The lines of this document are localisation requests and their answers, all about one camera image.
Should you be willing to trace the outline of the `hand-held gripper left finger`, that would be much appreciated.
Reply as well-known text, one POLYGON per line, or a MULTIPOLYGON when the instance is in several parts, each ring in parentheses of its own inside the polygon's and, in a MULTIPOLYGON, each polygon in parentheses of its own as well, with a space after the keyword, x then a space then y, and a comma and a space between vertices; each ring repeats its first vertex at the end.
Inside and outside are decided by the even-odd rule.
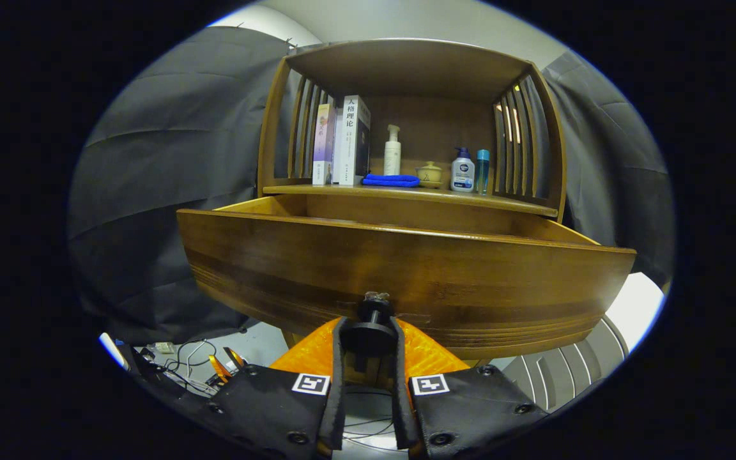
POLYGON ((344 440, 347 318, 318 327, 272 366, 249 364, 205 404, 205 424, 268 459, 330 459, 344 440))

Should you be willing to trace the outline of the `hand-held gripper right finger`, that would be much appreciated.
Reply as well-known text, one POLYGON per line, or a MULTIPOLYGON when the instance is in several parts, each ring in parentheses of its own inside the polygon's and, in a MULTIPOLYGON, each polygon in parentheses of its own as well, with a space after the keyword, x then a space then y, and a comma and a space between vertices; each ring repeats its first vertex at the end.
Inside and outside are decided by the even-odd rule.
POLYGON ((493 365, 470 367, 426 333, 391 318, 397 333, 392 425, 411 459, 476 459, 549 414, 493 365))

